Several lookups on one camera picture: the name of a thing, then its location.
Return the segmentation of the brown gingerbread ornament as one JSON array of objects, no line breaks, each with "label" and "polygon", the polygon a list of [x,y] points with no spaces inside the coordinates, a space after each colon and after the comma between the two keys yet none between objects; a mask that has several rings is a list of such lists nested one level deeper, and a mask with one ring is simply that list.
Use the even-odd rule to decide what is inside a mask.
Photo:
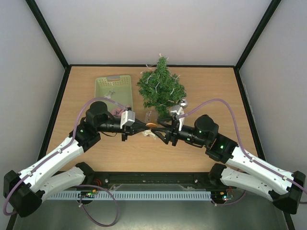
[{"label": "brown gingerbread ornament", "polygon": [[146,124],[147,127],[149,127],[148,130],[145,130],[142,132],[142,134],[145,137],[153,137],[154,139],[156,139],[156,135],[151,131],[153,128],[157,128],[157,124],[156,123],[152,123],[152,122],[148,122]]}]

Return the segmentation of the silver ball ornament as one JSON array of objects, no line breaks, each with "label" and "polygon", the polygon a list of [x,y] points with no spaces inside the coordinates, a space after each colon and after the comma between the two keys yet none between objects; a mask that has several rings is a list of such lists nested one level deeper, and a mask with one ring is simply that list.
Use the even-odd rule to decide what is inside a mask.
[{"label": "silver ball ornament", "polygon": [[182,108],[187,108],[188,106],[188,101],[186,98],[182,98],[179,105],[182,107]]}]

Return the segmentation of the small green christmas tree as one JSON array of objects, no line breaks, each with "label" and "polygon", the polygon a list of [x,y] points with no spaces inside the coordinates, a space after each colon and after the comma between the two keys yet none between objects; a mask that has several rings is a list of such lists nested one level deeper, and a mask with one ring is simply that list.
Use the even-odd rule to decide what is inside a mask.
[{"label": "small green christmas tree", "polygon": [[142,72],[137,86],[144,108],[154,108],[159,118],[170,116],[169,109],[187,96],[179,75],[171,72],[168,58],[164,56],[159,57],[154,69]]}]

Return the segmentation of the green plastic basket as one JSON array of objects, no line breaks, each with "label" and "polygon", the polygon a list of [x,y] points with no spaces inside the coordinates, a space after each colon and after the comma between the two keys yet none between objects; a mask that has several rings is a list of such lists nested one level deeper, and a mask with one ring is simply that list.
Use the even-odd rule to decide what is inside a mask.
[{"label": "green plastic basket", "polygon": [[99,77],[95,80],[95,97],[105,97],[133,110],[130,75]]}]

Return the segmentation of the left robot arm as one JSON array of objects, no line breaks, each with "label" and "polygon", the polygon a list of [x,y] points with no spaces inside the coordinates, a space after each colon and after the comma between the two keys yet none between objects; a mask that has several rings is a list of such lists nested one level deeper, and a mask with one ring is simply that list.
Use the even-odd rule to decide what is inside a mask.
[{"label": "left robot arm", "polygon": [[[123,109],[120,116],[108,111],[107,101]],[[122,141],[125,141],[128,136],[149,129],[135,118],[131,108],[104,97],[91,99],[79,113],[85,113],[85,117],[77,116],[72,132],[48,155],[19,172],[11,170],[5,174],[4,215],[27,217],[50,196],[70,187],[87,186],[93,170],[86,163],[82,162],[60,174],[57,171],[99,142],[101,133],[121,134]]]}]

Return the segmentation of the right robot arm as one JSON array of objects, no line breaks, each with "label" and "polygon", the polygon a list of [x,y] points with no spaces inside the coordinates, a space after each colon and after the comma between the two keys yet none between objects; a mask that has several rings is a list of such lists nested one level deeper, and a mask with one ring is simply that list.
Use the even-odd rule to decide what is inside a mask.
[{"label": "right robot arm", "polygon": [[275,167],[249,153],[235,141],[219,133],[219,126],[208,116],[200,116],[193,127],[182,124],[175,116],[171,123],[164,120],[161,127],[152,129],[165,144],[173,146],[179,140],[206,148],[205,153],[216,164],[212,167],[209,182],[213,187],[234,186],[258,194],[288,214],[296,214],[306,176]]}]

